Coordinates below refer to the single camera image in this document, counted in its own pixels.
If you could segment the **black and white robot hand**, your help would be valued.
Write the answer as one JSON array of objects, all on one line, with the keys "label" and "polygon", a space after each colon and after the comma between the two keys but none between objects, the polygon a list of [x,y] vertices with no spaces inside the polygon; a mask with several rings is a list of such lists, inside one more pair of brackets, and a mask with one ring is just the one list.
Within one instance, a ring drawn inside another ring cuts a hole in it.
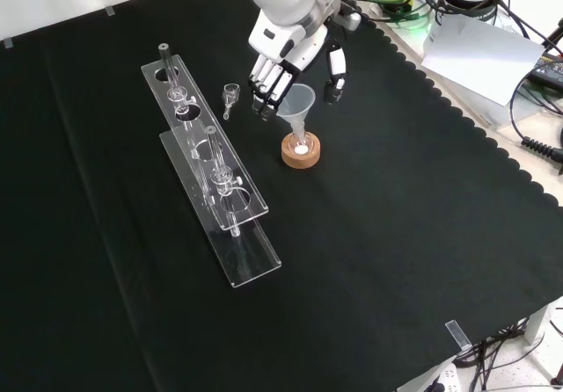
[{"label": "black and white robot hand", "polygon": [[300,75],[325,53],[328,80],[324,101],[337,103],[344,91],[347,62],[342,45],[321,25],[307,35],[300,25],[274,25],[262,11],[249,37],[250,46],[258,53],[248,77],[252,91],[252,109],[263,120],[269,120],[279,110],[283,99]]}]

